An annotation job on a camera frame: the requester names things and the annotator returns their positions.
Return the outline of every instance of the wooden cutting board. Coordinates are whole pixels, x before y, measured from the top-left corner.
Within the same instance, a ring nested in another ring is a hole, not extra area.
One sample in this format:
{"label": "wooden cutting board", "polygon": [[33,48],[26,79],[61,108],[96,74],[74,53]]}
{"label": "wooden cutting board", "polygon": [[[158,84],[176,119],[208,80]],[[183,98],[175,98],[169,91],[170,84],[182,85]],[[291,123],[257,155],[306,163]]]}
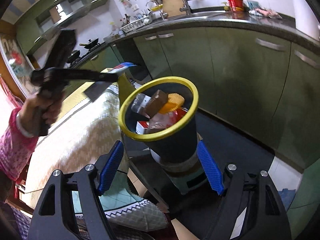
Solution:
{"label": "wooden cutting board", "polygon": [[183,7],[182,0],[162,0],[163,3],[163,13],[167,13],[169,17],[186,14],[181,12],[180,8]]}

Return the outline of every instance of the red bucket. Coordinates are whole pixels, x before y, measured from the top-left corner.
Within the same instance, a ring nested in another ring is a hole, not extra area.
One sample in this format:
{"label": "red bucket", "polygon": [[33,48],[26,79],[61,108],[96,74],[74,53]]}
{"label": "red bucket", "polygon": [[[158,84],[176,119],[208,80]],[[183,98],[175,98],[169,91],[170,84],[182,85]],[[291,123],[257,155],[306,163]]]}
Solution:
{"label": "red bucket", "polygon": [[231,11],[233,12],[243,12],[243,0],[228,0]]}

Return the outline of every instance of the dish rack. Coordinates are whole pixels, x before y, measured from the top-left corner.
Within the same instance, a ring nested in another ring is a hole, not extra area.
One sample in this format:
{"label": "dish rack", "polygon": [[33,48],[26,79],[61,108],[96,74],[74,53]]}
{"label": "dish rack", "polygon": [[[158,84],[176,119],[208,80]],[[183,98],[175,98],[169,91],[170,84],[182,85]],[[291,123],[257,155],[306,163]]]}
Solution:
{"label": "dish rack", "polygon": [[144,23],[145,19],[149,19],[148,24],[150,24],[152,22],[151,15],[149,15],[149,16],[146,16],[146,17],[143,17],[141,19],[135,20],[135,21],[133,21],[133,22],[121,27],[120,30],[123,30],[125,33],[132,32],[132,31],[134,31],[134,30],[146,25]]}

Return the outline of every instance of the blue gripper pad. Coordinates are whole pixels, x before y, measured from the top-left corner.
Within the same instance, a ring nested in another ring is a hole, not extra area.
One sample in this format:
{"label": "blue gripper pad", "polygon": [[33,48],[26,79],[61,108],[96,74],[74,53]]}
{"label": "blue gripper pad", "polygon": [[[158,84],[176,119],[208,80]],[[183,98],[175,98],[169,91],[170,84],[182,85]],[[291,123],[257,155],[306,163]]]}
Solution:
{"label": "blue gripper pad", "polygon": [[99,194],[103,195],[103,193],[110,188],[113,178],[115,177],[122,160],[123,151],[123,144],[121,141],[119,141],[116,147],[114,147],[114,150],[109,153],[110,158],[100,173],[100,183],[98,186]]}
{"label": "blue gripper pad", "polygon": [[203,141],[198,142],[197,154],[211,188],[221,195],[224,191],[222,173]]}

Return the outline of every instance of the orange object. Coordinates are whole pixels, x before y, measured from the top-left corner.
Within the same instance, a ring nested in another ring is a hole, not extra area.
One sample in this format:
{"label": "orange object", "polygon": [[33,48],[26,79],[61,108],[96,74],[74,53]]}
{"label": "orange object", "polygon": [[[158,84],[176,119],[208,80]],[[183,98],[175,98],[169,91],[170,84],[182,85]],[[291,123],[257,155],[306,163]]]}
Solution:
{"label": "orange object", "polygon": [[233,12],[243,12],[243,0],[228,0],[231,11]]}
{"label": "orange object", "polygon": [[159,110],[159,113],[166,114],[172,112],[174,110],[177,110],[183,104],[184,98],[181,95],[177,93],[168,94],[168,102]]}

